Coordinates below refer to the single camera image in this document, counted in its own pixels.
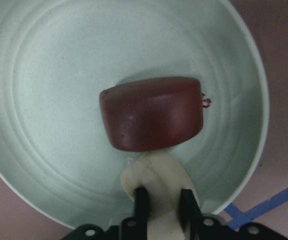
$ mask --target white bowl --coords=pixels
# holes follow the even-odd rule
[[[0,176],[66,226],[107,227],[132,211],[119,176],[138,153],[110,145],[99,93],[168,76],[198,78],[212,100],[201,133],[167,151],[218,213],[253,173],[269,118],[258,50],[228,1],[0,2]]]

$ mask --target pink floor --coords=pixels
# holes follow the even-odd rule
[[[238,228],[250,220],[288,237],[288,0],[232,0],[255,38],[270,94],[268,138],[251,180],[221,213]],[[56,240],[70,229],[43,216],[0,179],[0,240]]]

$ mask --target red rubber block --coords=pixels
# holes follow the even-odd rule
[[[121,84],[99,95],[105,130],[113,147],[145,152],[180,144],[203,127],[200,82],[162,77]]]

